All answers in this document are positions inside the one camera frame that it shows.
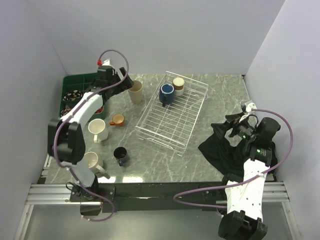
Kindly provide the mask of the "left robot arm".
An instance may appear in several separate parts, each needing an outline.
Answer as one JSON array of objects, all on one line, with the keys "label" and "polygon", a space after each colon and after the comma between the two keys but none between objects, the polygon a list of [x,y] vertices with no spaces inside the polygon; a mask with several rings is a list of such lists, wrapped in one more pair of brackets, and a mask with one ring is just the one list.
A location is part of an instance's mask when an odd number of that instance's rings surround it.
[{"label": "left robot arm", "polygon": [[96,78],[85,89],[80,101],[69,113],[60,119],[52,119],[48,124],[47,153],[55,158],[63,169],[68,169],[76,182],[83,187],[82,195],[88,201],[96,200],[100,188],[95,174],[84,160],[86,151],[83,128],[112,96],[133,86],[128,76],[129,68],[121,67],[123,78],[109,65],[100,65]]}]

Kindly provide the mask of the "brown and cream cup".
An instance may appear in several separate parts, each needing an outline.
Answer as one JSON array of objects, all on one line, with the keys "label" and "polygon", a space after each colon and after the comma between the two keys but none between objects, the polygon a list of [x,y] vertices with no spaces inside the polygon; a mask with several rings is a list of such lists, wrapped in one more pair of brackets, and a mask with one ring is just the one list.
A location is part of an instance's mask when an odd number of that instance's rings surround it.
[{"label": "brown and cream cup", "polygon": [[174,95],[177,97],[182,96],[184,93],[185,80],[181,77],[176,77],[173,79],[172,85],[174,87]]}]

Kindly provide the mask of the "tall beige tumbler cup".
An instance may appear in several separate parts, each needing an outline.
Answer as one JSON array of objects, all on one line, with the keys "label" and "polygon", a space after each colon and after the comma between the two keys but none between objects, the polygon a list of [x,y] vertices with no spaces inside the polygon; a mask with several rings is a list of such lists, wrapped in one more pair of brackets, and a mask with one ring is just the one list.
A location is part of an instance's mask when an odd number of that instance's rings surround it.
[{"label": "tall beige tumbler cup", "polygon": [[143,98],[143,84],[138,80],[134,80],[133,87],[128,89],[128,93],[133,104],[137,105],[141,103]]}]

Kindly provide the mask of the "white faceted mug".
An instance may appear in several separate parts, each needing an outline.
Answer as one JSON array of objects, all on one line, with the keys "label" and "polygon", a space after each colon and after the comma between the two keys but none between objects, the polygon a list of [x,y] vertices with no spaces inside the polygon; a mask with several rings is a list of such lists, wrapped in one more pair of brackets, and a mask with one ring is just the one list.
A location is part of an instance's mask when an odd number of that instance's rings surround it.
[{"label": "white faceted mug", "polygon": [[106,127],[106,123],[103,119],[96,118],[89,122],[88,130],[93,134],[93,142],[101,143],[105,141],[109,136],[109,131]]}]

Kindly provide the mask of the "blue enamel mug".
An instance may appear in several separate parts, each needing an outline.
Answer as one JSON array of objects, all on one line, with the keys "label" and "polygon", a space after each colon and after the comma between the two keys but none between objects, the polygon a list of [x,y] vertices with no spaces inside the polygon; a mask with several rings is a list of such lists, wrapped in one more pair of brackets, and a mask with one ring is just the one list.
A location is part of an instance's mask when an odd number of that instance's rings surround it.
[{"label": "blue enamel mug", "polygon": [[175,88],[170,83],[162,84],[159,88],[159,101],[162,103],[162,107],[170,105],[175,100]]}]

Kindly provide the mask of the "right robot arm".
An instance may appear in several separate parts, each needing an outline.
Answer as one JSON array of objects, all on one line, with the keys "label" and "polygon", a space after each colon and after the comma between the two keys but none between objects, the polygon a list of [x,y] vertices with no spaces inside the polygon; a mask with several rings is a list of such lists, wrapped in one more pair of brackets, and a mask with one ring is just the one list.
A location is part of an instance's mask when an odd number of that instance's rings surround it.
[{"label": "right robot arm", "polygon": [[251,113],[226,115],[224,123],[211,125],[219,138],[231,130],[230,137],[238,135],[244,140],[243,177],[227,175],[226,182],[219,187],[220,196],[227,199],[227,210],[218,228],[218,236],[225,240],[261,240],[268,232],[263,222],[262,200],[266,171],[272,163],[272,140],[281,126],[264,117],[253,127],[249,124],[250,116]]}]

